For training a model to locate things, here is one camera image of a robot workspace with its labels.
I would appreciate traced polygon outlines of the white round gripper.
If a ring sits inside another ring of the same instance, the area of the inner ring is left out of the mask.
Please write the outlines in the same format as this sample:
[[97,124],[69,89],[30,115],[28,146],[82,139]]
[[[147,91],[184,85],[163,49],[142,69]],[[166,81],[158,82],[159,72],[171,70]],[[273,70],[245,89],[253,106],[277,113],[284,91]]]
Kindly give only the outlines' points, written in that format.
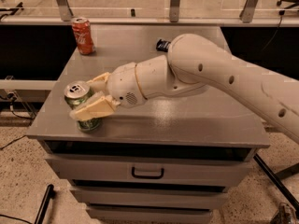
[[128,63],[119,66],[111,74],[105,72],[88,80],[87,84],[96,94],[73,109],[69,116],[77,121],[86,121],[112,115],[120,103],[127,108],[146,103],[137,83],[135,69],[136,63]]

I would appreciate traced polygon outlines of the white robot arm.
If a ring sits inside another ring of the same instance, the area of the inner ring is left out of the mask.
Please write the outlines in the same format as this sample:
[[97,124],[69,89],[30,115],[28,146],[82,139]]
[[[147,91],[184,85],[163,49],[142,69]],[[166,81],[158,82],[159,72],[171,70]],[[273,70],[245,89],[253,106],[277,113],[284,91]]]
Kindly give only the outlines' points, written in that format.
[[241,60],[200,35],[179,35],[165,55],[122,65],[87,84],[94,95],[70,112],[74,120],[107,117],[119,106],[159,96],[192,96],[210,86],[299,142],[299,81]]

